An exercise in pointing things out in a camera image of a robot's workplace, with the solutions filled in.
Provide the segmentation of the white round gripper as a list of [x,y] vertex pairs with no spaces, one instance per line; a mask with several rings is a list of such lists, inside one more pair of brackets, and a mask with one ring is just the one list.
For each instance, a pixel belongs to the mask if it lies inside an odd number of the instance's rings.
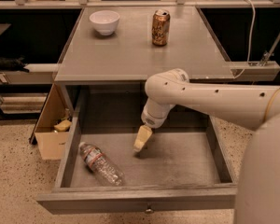
[[148,98],[141,114],[141,120],[145,125],[142,125],[136,136],[133,144],[133,150],[140,152],[145,146],[146,142],[152,135],[153,129],[158,129],[168,117],[169,112],[175,105],[159,104],[154,100]]

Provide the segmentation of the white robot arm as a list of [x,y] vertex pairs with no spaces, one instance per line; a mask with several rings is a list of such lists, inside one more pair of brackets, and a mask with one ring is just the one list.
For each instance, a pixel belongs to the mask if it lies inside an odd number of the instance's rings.
[[133,145],[142,150],[170,110],[182,105],[254,132],[245,149],[234,224],[280,224],[280,86],[191,83],[182,69],[149,77],[147,102]]

